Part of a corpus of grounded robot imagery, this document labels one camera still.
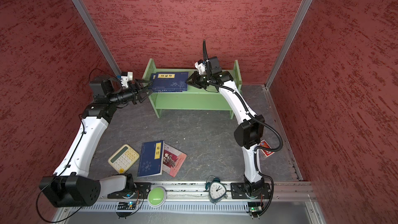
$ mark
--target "green wooden shelf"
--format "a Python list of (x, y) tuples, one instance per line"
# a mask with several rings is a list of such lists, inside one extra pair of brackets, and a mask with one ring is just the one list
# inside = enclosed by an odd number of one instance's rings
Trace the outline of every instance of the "green wooden shelf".
[[(194, 71), (196, 70), (156, 68), (155, 61), (150, 59), (142, 79), (149, 80), (151, 74), (157, 72), (189, 72), (190, 76)], [(240, 91), (242, 78), (240, 76), (238, 60), (235, 60), (234, 69), (228, 71), (234, 78), (234, 82)], [(149, 96), (149, 100), (158, 118), (160, 118), (163, 109), (229, 111), (230, 117), (233, 118), (234, 113), (225, 98), (220, 93), (213, 93), (216, 92), (216, 88), (209, 86), (207, 90), (212, 92), (188, 86), (188, 91), (186, 92), (152, 93)]]

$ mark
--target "clock face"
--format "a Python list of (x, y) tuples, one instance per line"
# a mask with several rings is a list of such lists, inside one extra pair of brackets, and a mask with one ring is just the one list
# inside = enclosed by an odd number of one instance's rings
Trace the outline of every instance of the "clock face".
[(210, 185), (210, 189), (209, 189), (209, 193), (210, 193), (210, 197), (214, 200), (222, 197), (225, 193), (225, 187), (223, 184), (219, 183), (219, 182), (213, 182)]

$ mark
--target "wire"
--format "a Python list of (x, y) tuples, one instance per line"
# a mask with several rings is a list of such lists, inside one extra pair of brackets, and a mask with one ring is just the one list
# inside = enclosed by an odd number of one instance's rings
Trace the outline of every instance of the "wire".
[(94, 70), (99, 70), (99, 71), (101, 71), (101, 72), (103, 72), (103, 73), (106, 73), (107, 75), (110, 75), (110, 76), (112, 76), (112, 77), (115, 77), (115, 78), (117, 78), (116, 76), (114, 76), (114, 75), (111, 75), (110, 73), (107, 73), (107, 72), (105, 72), (105, 71), (103, 71), (102, 69), (99, 69), (99, 68), (93, 68), (93, 70), (91, 70), (91, 72), (88, 74), (88, 82), (90, 82), (91, 81), (91, 73), (94, 71)]
[(203, 89), (206, 90), (207, 92), (211, 92), (211, 93), (219, 93), (220, 92), (220, 91), (217, 91), (217, 92), (209, 91), (209, 90), (207, 90), (205, 88), (203, 88)]
[(205, 61), (206, 66), (206, 81), (210, 80), (211, 71), (210, 71), (210, 64), (209, 64), (209, 57), (207, 56), (207, 49), (206, 49), (206, 40), (203, 40), (203, 60)]
[[(140, 196), (140, 191), (141, 191), (141, 190), (138, 190), (137, 202), (138, 202), (138, 197)], [(143, 204), (144, 204), (144, 192), (142, 192), (142, 200), (141, 200), (141, 205), (140, 205), (140, 207), (139, 207), (135, 212), (131, 212), (129, 215), (125, 216), (125, 218), (126, 218), (126, 217), (129, 217), (129, 216), (131, 216), (131, 215), (133, 215), (133, 214), (135, 214), (135, 213), (137, 213), (137, 211), (141, 209), (141, 207), (142, 207)]]
[(230, 87), (226, 87), (226, 86), (223, 86), (223, 85), (215, 84), (215, 83), (213, 83), (213, 82), (211, 82), (211, 81), (208, 81), (208, 83), (209, 83), (210, 85), (212, 85), (212, 86), (221, 87), (221, 88), (227, 89), (227, 90), (229, 90), (229, 91), (231, 91), (231, 92), (234, 92), (234, 94), (238, 97), (238, 99), (239, 99), (240, 102), (242, 103), (243, 108), (245, 108), (245, 111), (248, 113), (249, 117), (250, 117), (252, 120), (254, 120), (255, 122), (259, 123), (260, 125), (262, 125), (262, 126), (268, 128), (268, 129), (270, 129), (270, 130), (276, 135), (276, 137), (278, 138), (279, 146), (278, 146), (277, 148), (272, 149), (272, 148), (266, 148), (266, 147), (262, 147), (262, 146), (257, 146), (257, 147), (254, 148), (254, 151), (256, 151), (257, 149), (262, 149), (262, 150), (266, 150), (266, 151), (269, 151), (269, 152), (278, 152), (278, 151), (280, 151), (280, 150), (282, 149), (282, 147), (283, 147), (283, 140), (282, 140), (281, 135), (280, 135), (273, 127), (271, 127), (269, 124), (264, 123), (264, 122), (261, 122), (261, 121), (257, 120), (253, 115), (251, 115), (251, 113), (249, 112), (249, 109), (248, 109), (247, 106), (246, 106), (245, 101), (243, 100), (243, 98), (241, 97), (241, 95), (240, 95), (238, 92), (236, 92), (235, 90), (233, 90), (233, 89), (230, 88)]
[(127, 107), (129, 105), (129, 102), (127, 102), (127, 104), (125, 104), (124, 106), (122, 106), (122, 107), (116, 107), (116, 108), (118, 108), (118, 109), (122, 109), (122, 108), (125, 108), (125, 107)]
[(257, 165), (257, 152), (254, 153), (254, 167), (256, 168), (257, 173), (262, 176), (262, 177), (266, 177), (269, 178), (271, 181), (271, 193), (269, 194), (269, 200), (267, 202), (266, 207), (263, 209), (263, 211), (261, 213), (258, 214), (258, 216), (261, 216), (265, 211), (267, 211), (267, 209), (269, 208), (269, 205), (271, 204), (272, 201), (272, 197), (273, 197), (273, 189), (274, 189), (274, 182), (272, 177), (265, 175), (263, 173), (260, 172), (260, 170), (258, 169), (258, 165)]
[(270, 204), (271, 204), (272, 197), (273, 197), (274, 182), (273, 182), (272, 177), (270, 177), (270, 176), (268, 176), (268, 175), (264, 175), (263, 173), (261, 173), (261, 172), (259, 172), (259, 171), (257, 171), (257, 173), (258, 173), (260, 176), (269, 178), (269, 179), (271, 180), (271, 193), (269, 194), (269, 200), (268, 200), (268, 202), (267, 202), (266, 207), (263, 209), (263, 211), (262, 211), (261, 213), (258, 214), (258, 216), (261, 216), (262, 214), (264, 214), (264, 213), (267, 211), (267, 209), (269, 208), (269, 206), (270, 206)]
[(82, 141), (83, 135), (86, 134), (86, 129), (84, 128), (83, 119), (80, 117), (81, 115), (82, 115), (82, 114), (79, 114), (79, 120), (80, 120), (80, 122), (82, 123), (82, 126), (83, 126), (82, 136), (80, 136), (79, 142), (77, 142), (77, 145), (76, 145), (75, 149), (73, 150), (72, 156), (70, 156), (69, 161), (68, 161), (67, 165), (65, 166), (65, 169), (64, 169), (61, 173), (59, 173), (58, 175), (56, 175), (56, 176), (54, 177), (54, 179), (52, 179), (52, 181), (51, 181), (49, 184), (47, 184), (44, 188), (42, 188), (42, 190), (39, 192), (39, 194), (37, 195), (37, 198), (36, 198), (36, 212), (37, 212), (37, 214), (39, 215), (39, 217), (40, 217), (43, 221), (45, 221), (45, 222), (47, 222), (47, 223), (62, 222), (62, 221), (64, 221), (64, 220), (70, 218), (72, 215), (74, 215), (75, 213), (77, 213), (77, 212), (82, 208), (82, 207), (80, 207), (76, 212), (74, 212), (73, 214), (71, 214), (70, 216), (68, 216), (68, 217), (66, 217), (66, 218), (64, 218), (64, 219), (62, 219), (62, 220), (58, 220), (58, 221), (49, 221), (49, 220), (44, 219), (44, 217), (43, 217), (43, 216), (41, 215), (41, 213), (39, 212), (39, 204), (38, 204), (38, 203), (39, 203), (39, 197), (40, 197), (40, 195), (42, 194), (43, 190), (44, 190), (45, 188), (47, 188), (50, 184), (52, 184), (52, 182), (55, 181), (58, 177), (61, 177), (62, 173), (64, 173), (64, 172), (66, 171), (66, 169), (68, 168), (69, 163), (72, 161), (72, 157), (73, 157), (73, 155), (74, 155), (74, 153), (75, 153), (77, 147), (78, 147), (79, 144), (80, 144), (80, 141)]

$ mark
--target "blue book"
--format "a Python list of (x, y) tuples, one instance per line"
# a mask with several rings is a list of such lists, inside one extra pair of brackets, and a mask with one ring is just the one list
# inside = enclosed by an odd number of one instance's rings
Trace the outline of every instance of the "blue book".
[(163, 140), (142, 144), (138, 177), (162, 174), (163, 146)]
[(154, 93), (163, 92), (183, 92), (188, 90), (188, 72), (157, 72), (151, 75), (152, 91)]

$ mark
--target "green button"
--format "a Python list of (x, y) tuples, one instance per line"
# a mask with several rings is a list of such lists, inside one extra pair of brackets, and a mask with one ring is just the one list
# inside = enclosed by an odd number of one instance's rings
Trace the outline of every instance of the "green button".
[(156, 187), (151, 190), (148, 194), (148, 201), (153, 205), (157, 206), (162, 203), (164, 199), (164, 191), (160, 187)]

